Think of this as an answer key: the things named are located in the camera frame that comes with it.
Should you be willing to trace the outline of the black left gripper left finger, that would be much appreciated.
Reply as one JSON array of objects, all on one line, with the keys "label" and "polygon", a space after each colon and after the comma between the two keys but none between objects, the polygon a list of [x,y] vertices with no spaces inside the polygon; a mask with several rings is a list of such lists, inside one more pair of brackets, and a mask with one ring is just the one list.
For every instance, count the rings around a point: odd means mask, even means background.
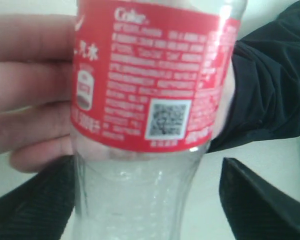
[{"label": "black left gripper left finger", "polygon": [[0,197],[0,240],[59,240],[75,204],[73,156]]}]

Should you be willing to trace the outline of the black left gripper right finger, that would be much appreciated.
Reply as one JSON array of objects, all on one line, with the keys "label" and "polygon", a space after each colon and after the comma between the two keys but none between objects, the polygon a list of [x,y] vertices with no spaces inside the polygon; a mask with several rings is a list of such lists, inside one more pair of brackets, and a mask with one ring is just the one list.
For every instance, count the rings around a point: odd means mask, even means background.
[{"label": "black left gripper right finger", "polygon": [[237,240],[300,240],[300,202],[235,158],[224,158],[219,198]]}]

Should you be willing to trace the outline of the black sleeved forearm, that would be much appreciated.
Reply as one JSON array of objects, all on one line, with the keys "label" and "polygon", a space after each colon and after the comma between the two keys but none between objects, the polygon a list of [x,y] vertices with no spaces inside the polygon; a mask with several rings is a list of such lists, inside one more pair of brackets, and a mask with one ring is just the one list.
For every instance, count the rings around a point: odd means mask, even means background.
[{"label": "black sleeved forearm", "polygon": [[234,46],[234,98],[209,151],[300,136],[300,0]]}]

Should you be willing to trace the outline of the open human hand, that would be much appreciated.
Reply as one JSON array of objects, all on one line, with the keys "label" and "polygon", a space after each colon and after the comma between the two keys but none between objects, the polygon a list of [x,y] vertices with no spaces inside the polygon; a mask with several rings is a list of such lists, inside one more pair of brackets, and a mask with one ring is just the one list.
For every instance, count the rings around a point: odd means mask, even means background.
[{"label": "open human hand", "polygon": [[70,98],[76,19],[0,15],[0,154],[22,173],[72,155]]}]

